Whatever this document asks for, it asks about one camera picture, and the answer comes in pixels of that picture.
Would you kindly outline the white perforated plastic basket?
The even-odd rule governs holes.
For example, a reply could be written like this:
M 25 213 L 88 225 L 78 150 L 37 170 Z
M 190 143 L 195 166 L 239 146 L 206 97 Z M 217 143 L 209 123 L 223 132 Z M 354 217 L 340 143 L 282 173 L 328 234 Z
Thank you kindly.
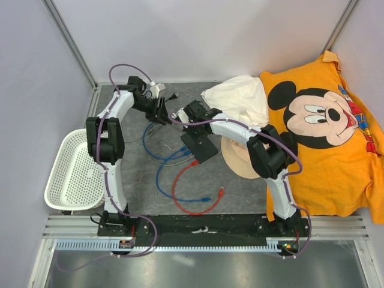
M 57 210 L 84 211 L 104 203 L 103 174 L 88 154 L 86 130 L 63 139 L 44 191 L 45 203 Z

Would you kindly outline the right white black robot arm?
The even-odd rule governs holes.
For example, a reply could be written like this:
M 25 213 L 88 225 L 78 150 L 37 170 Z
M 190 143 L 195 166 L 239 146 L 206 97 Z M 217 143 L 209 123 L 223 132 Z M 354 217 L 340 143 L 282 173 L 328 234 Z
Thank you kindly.
M 287 175 L 293 152 L 283 144 L 274 126 L 268 124 L 260 128 L 245 124 L 220 109 L 207 110 L 197 100 L 179 109 L 173 118 L 184 124 L 181 140 L 198 163 L 218 154 L 218 149 L 208 138 L 211 134 L 244 145 L 250 157 L 251 171 L 266 181 L 271 193 L 274 204 L 272 226 L 281 236 L 289 236 L 296 230 L 301 213 L 293 199 Z

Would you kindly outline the cream white cloth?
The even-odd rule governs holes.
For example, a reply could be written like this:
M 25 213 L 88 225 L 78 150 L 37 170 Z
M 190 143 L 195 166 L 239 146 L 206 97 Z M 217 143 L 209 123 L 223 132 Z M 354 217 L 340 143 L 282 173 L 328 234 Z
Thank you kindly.
M 269 122 L 268 104 L 260 78 L 241 75 L 201 93 L 210 108 L 217 108 L 235 120 L 264 127 Z

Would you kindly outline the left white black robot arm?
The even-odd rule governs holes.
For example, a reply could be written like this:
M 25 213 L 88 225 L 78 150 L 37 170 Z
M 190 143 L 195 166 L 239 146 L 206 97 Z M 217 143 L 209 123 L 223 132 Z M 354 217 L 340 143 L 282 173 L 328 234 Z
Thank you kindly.
M 144 80 L 130 76 L 126 85 L 115 88 L 106 108 L 86 120 L 88 154 L 99 165 L 104 180 L 104 211 L 98 223 L 98 236 L 127 236 L 133 231 L 121 179 L 121 160 L 125 152 L 122 119 L 133 108 L 143 112 L 149 122 L 171 123 L 165 98 L 148 98 L 146 90 Z

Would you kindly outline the black network switch box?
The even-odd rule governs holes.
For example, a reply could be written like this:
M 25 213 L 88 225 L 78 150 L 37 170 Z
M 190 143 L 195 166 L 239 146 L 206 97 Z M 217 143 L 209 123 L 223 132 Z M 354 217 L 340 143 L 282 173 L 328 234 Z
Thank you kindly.
M 200 142 L 195 141 L 187 133 L 181 136 L 185 146 L 191 151 L 199 164 L 202 164 L 218 154 L 216 146 L 208 139 L 204 138 Z

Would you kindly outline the beige bucket hat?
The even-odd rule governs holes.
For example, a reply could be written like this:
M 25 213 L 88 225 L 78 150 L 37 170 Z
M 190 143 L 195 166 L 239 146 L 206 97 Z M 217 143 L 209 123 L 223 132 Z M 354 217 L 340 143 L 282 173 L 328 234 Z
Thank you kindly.
M 251 165 L 248 150 L 241 143 L 222 136 L 221 153 L 228 167 L 238 176 L 245 179 L 260 178 Z

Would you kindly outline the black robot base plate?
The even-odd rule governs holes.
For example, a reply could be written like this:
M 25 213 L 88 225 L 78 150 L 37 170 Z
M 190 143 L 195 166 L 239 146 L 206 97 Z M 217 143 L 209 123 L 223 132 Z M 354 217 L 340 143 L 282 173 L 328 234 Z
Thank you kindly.
M 193 235 L 224 238 L 304 238 L 309 235 L 306 218 L 294 215 L 288 220 L 269 221 L 265 214 L 148 215 L 146 218 L 105 213 L 98 225 L 98 236 L 131 236 L 135 240 L 158 242 L 188 239 Z

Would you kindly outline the orange Mickey Mouse cloth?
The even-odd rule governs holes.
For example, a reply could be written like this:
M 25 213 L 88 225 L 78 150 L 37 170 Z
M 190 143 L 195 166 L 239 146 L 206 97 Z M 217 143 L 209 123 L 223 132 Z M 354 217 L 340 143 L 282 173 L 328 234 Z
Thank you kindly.
M 311 215 L 347 217 L 368 208 L 383 223 L 383 131 L 349 91 L 338 56 L 260 75 L 269 123 L 296 154 L 289 182 L 298 206 Z

